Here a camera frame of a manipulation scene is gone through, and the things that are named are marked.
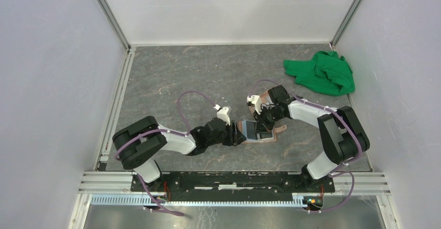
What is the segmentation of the black card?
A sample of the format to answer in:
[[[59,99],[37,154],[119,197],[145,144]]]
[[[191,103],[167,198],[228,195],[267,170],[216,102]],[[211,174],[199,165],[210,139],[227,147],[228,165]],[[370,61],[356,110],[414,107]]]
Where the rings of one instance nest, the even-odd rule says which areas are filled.
[[[270,139],[273,138],[273,133],[272,132],[262,132],[259,133],[260,139]]]

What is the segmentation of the tan leather card holder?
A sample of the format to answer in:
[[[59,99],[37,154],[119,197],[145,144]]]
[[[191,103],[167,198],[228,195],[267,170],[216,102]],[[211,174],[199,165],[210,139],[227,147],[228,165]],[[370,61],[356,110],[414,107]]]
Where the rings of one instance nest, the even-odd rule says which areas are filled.
[[[274,128],[271,132],[256,131],[256,122],[251,120],[243,120],[239,122],[239,131],[245,137],[243,144],[250,143],[271,143],[277,141],[277,134],[287,129],[286,125]]]

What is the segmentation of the pink oval tray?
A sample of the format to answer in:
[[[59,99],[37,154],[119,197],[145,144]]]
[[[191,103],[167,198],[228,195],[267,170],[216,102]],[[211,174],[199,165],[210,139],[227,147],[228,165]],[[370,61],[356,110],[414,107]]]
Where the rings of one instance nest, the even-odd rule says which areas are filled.
[[[274,102],[272,101],[272,99],[271,99],[271,97],[270,97],[268,91],[265,91],[265,92],[261,93],[261,94],[260,94],[260,97],[261,97],[261,101],[262,101],[262,103],[264,103],[264,104],[266,104],[266,105],[271,105],[271,104],[274,103]]]

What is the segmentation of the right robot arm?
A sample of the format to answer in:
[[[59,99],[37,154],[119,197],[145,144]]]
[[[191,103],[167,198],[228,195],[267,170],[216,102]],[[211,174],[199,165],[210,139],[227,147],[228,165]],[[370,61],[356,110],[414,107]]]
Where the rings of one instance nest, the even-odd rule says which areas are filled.
[[[276,122],[287,118],[303,121],[320,132],[323,150],[302,168],[300,184],[304,190],[315,191],[322,178],[333,176],[338,168],[358,160],[370,148],[370,141],[352,107],[314,104],[290,95],[282,85],[269,89],[267,96],[267,101],[259,95],[247,97],[247,104],[254,110],[256,131],[270,132]]]

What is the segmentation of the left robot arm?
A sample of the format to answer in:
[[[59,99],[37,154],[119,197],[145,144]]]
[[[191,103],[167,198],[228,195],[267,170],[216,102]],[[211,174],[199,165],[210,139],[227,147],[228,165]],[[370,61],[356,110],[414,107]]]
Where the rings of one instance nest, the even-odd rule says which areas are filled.
[[[150,191],[158,191],[163,186],[161,170],[153,158],[159,151],[196,156],[212,145],[238,146],[245,140],[234,121],[226,123],[220,118],[213,118],[206,125],[198,126],[186,134],[160,125],[153,116],[119,130],[112,137],[116,158],[123,168],[141,176],[143,184]]]

